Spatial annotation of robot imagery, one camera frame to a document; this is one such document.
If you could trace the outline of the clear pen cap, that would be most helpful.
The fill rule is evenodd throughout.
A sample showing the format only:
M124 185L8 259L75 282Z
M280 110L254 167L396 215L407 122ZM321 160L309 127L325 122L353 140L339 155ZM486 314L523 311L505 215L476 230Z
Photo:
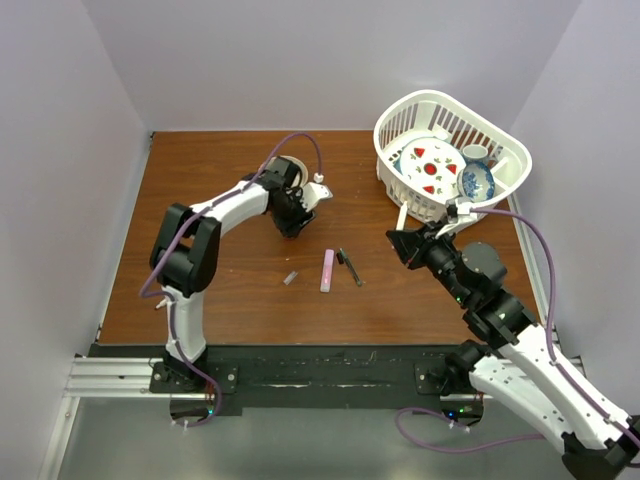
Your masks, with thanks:
M291 282L298 276L297 271L292 271L287 277L283 280L284 285L290 285Z

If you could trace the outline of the green pen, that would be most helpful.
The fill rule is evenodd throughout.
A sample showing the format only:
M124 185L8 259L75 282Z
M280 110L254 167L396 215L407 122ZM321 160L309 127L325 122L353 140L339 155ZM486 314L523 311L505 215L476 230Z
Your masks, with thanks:
M343 249L340 248L339 251L344 259L344 265L346 266L346 268L348 269L349 273L351 274L352 278L354 279L354 282L356 283L356 285L358 287L361 287L363 285L363 281L360 278L359 274L357 273L350 257L348 256L347 252Z

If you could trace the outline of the pink highlighter pen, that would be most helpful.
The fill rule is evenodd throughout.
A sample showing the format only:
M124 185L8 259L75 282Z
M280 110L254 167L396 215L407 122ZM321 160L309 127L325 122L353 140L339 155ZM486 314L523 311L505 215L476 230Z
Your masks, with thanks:
M326 249L323 258L322 273L319 291L321 293L329 293L331 289L332 273L334 265L335 252L333 249Z

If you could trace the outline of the white red marker pen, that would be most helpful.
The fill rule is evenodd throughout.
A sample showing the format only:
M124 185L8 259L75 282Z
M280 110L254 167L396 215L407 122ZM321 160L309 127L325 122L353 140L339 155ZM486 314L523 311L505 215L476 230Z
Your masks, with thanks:
M406 213L407 213L407 205L403 204L399 210L399 214L398 214L398 218L397 218L397 222L396 222L396 229L397 230L403 230L404 226L405 226L405 222L406 222Z

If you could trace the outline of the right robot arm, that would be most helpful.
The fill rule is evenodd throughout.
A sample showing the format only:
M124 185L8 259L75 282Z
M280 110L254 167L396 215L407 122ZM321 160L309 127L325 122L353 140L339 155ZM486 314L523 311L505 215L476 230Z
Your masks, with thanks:
M476 337L446 358L446 385L459 393L473 388L508 408L561 454L576 479L615 479L637 467L639 418L599 392L504 288L507 269L492 246L457 249L438 230L429 223L386 236L408 269L433 274Z

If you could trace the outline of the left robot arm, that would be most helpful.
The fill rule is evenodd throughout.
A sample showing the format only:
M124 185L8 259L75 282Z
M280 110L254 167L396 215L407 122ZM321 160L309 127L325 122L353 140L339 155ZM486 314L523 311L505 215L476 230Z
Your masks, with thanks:
M258 172L208 201L167 208L140 296L163 298L168 325L163 364L183 391L215 384L206 368L203 315L222 238L243 222L269 214L281 235L294 239L314 220L318 204L331 197L320 171L310 175L301 160L284 155L272 157Z

